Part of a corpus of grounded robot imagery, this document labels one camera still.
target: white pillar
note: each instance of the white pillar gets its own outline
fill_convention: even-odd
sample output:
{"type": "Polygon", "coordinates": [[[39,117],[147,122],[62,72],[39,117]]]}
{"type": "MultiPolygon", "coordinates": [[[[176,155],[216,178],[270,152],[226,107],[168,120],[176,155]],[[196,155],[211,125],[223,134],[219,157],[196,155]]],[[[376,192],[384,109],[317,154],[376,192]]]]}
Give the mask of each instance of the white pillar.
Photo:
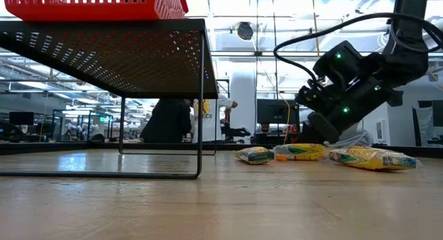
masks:
{"type": "MultiPolygon", "coordinates": [[[[230,77],[230,98],[238,103],[238,107],[231,112],[230,127],[233,129],[244,127],[251,132],[251,136],[255,130],[255,79],[254,70],[235,71],[230,77]]],[[[249,138],[250,136],[243,138],[246,144],[251,143],[249,138]]]]}

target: snack bag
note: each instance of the snack bag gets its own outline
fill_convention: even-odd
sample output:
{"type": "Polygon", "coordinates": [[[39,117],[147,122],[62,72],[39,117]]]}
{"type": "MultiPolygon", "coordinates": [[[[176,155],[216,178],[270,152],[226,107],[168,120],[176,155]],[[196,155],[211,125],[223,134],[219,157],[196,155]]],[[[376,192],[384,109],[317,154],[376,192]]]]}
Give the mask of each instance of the snack bag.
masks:
{"type": "Polygon", "coordinates": [[[235,151],[234,155],[236,158],[252,165],[264,164],[274,159],[274,153],[264,147],[249,147],[235,151]]]}
{"type": "Polygon", "coordinates": [[[329,147],[320,144],[297,143],[273,148],[276,160],[324,160],[329,147]]]}
{"type": "Polygon", "coordinates": [[[370,170],[406,170],[416,169],[421,165],[419,160],[403,153],[357,146],[332,149],[329,152],[329,159],[351,167],[370,170]]]}

